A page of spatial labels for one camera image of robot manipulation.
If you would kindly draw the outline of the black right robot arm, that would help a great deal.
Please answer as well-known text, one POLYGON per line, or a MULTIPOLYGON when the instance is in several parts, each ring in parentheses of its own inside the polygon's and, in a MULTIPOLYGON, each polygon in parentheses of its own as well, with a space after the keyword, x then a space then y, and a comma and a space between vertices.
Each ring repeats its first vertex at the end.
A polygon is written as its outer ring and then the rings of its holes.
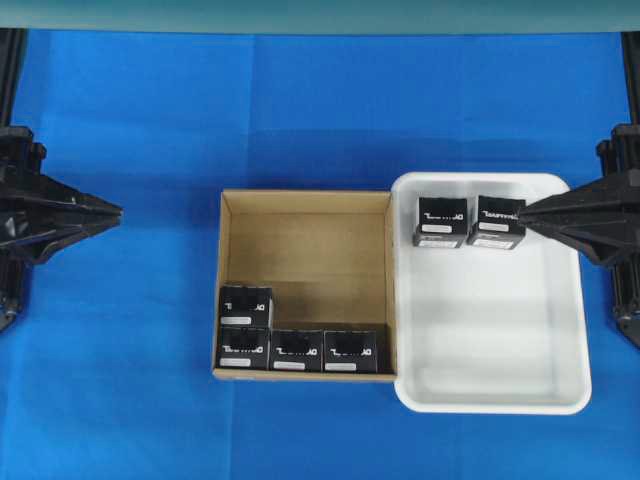
POLYGON ((524 207, 519 223, 611 270, 617 330, 638 346, 639 127, 616 126, 596 154, 600 179, 524 207))

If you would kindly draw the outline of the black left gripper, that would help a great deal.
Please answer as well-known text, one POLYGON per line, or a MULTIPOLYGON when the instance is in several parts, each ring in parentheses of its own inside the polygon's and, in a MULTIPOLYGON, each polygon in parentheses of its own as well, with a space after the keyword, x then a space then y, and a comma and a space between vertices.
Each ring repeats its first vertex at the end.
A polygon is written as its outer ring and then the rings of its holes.
POLYGON ((31 264, 120 224, 123 209, 46 175, 1 171, 1 248, 31 264))

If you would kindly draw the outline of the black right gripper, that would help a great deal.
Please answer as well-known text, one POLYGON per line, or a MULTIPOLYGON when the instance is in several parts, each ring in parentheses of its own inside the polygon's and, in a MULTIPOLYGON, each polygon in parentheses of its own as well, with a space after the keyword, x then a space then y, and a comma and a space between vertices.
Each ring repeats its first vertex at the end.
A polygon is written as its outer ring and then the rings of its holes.
POLYGON ((639 252, 639 171, 631 169, 536 201, 518 213, 524 227, 598 266, 639 252))

